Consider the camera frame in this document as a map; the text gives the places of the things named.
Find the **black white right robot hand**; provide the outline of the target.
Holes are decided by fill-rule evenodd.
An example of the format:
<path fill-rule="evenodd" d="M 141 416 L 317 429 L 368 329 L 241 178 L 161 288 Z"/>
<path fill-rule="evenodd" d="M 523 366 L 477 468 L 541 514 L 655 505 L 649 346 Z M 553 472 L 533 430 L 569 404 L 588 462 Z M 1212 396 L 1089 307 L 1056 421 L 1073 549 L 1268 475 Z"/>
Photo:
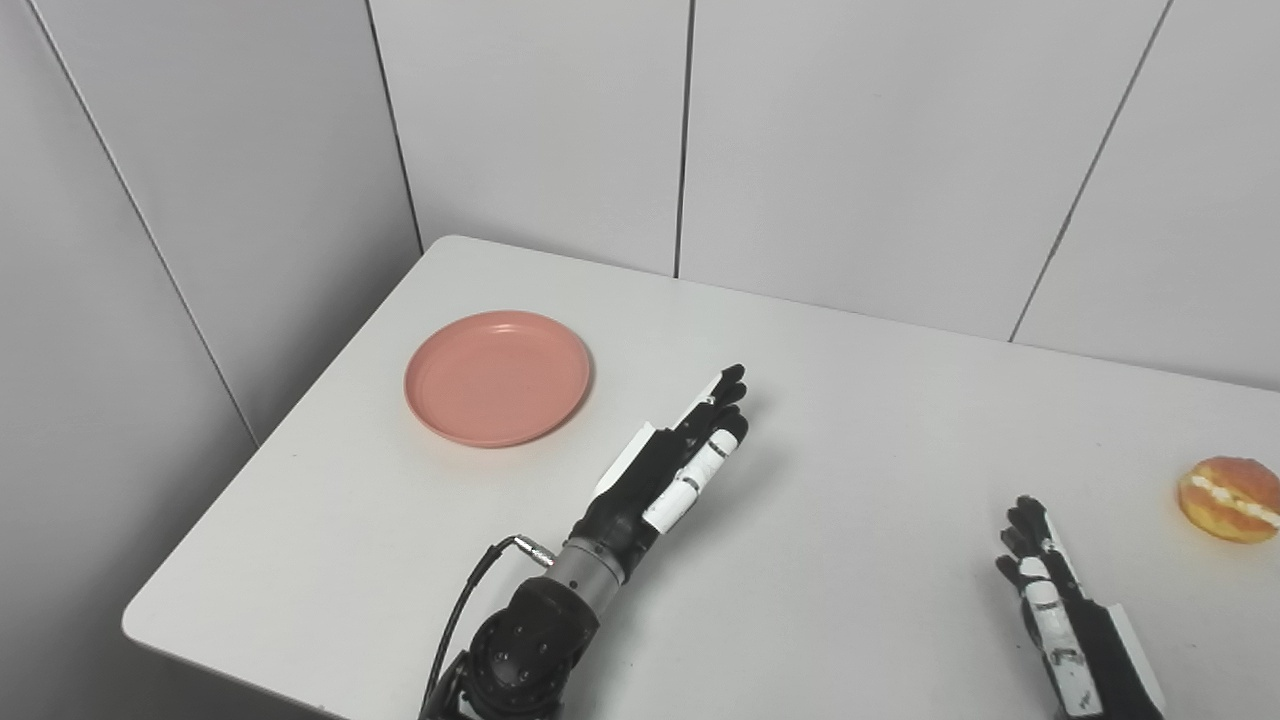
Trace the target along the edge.
<path fill-rule="evenodd" d="M 1124 607 L 1087 592 L 1046 506 L 1021 495 L 995 564 L 1015 588 L 1057 719 L 1162 719 L 1166 700 Z"/>

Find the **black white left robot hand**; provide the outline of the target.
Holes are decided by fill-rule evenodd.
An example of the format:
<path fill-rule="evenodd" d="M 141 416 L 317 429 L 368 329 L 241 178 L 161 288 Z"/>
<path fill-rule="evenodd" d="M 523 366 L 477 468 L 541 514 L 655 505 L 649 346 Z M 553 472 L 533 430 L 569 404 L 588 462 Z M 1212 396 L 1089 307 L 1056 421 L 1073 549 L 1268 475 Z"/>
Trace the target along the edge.
<path fill-rule="evenodd" d="M 568 538 L 584 542 L 621 585 L 745 441 L 744 377 L 744 365 L 727 366 L 672 427 L 644 424 L 596 484 Z"/>

